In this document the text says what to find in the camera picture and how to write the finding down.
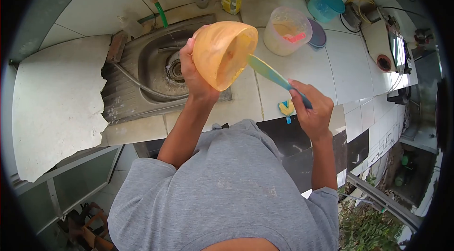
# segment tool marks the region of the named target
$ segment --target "running water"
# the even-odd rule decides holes
[[[170,30],[168,30],[168,29],[167,29],[167,32],[169,33],[169,35],[170,35],[170,38],[172,38],[172,40],[173,40],[173,43],[175,44],[175,46],[178,46],[178,43],[177,43],[177,41],[176,41],[176,40],[175,40],[175,38],[174,38],[174,37],[172,36],[172,32],[171,32]]]

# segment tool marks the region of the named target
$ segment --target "small spatula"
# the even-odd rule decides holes
[[[260,60],[256,56],[249,54],[247,63],[254,69],[254,71],[258,72],[259,74],[269,79],[270,81],[274,82],[275,84],[280,85],[281,87],[287,90],[296,89],[292,88],[290,83],[283,76],[281,76],[279,72],[276,72],[272,67],[270,67],[267,63]],[[306,95],[302,94],[301,92],[300,94],[303,97],[304,106],[307,109],[312,109],[312,104],[310,103],[309,99],[307,99]]]

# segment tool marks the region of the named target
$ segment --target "gray t-shirt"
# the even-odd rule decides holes
[[[118,250],[198,251],[241,237],[280,251],[338,249],[335,190],[301,196],[252,120],[213,127],[178,170],[153,158],[133,162],[108,219]]]

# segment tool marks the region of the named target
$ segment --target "cabinet door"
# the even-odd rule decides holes
[[[33,230],[39,234],[106,186],[123,146],[111,146],[50,170],[16,189]]]

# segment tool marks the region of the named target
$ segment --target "green hose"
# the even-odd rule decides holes
[[[167,18],[166,18],[166,15],[164,14],[164,11],[162,10],[161,4],[159,2],[156,2],[156,3],[154,3],[154,5],[156,6],[157,11],[159,12],[159,15],[161,16],[162,25],[164,26],[164,28],[167,28],[168,27]]]

